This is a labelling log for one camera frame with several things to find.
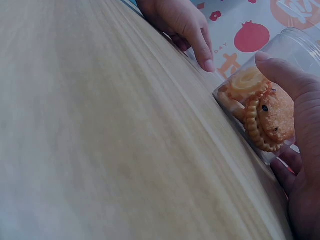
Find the hand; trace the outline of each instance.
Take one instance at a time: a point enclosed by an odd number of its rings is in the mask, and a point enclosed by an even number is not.
[[[192,47],[199,65],[207,72],[215,71],[208,22],[189,0],[137,0],[137,5],[181,51]]]
[[[255,62],[270,81],[294,101],[294,127],[300,153],[288,149],[271,168],[289,198],[289,217],[301,239],[320,239],[320,79],[289,63],[257,53]]]

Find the clear plastic jar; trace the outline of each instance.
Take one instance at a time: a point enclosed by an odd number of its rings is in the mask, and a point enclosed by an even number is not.
[[[261,52],[320,77],[320,47],[301,30],[286,28]],[[267,165],[295,142],[293,101],[260,73],[255,56],[219,86],[213,96]]]

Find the orange cookie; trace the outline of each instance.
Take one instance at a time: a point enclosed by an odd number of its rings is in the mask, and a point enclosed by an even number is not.
[[[260,98],[252,97],[246,103],[244,114],[244,128],[251,138],[252,142],[262,151],[276,152],[282,146],[268,137],[261,126],[258,107]]]
[[[230,98],[244,102],[252,96],[259,96],[271,88],[271,82],[262,75],[257,67],[249,67],[233,75],[227,85]]]
[[[262,96],[257,109],[263,131],[277,144],[291,139],[295,134],[294,101],[277,84]]]
[[[224,91],[218,92],[218,99],[236,119],[243,123],[245,117],[245,107],[240,102],[229,98]]]
[[[244,128],[260,150],[278,151],[295,134],[293,100],[272,83],[271,91],[246,102]]]

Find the wood grain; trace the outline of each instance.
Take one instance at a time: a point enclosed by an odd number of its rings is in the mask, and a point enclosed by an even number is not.
[[[2,240],[291,239],[220,84],[118,0],[0,2]]]

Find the fingernail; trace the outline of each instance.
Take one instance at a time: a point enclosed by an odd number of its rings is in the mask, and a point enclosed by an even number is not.
[[[204,68],[207,72],[213,73],[215,71],[214,61],[212,61],[211,59],[205,61]]]
[[[270,58],[271,56],[268,53],[265,53],[263,51],[259,51],[255,55],[255,60],[257,60],[258,62],[265,62]]]

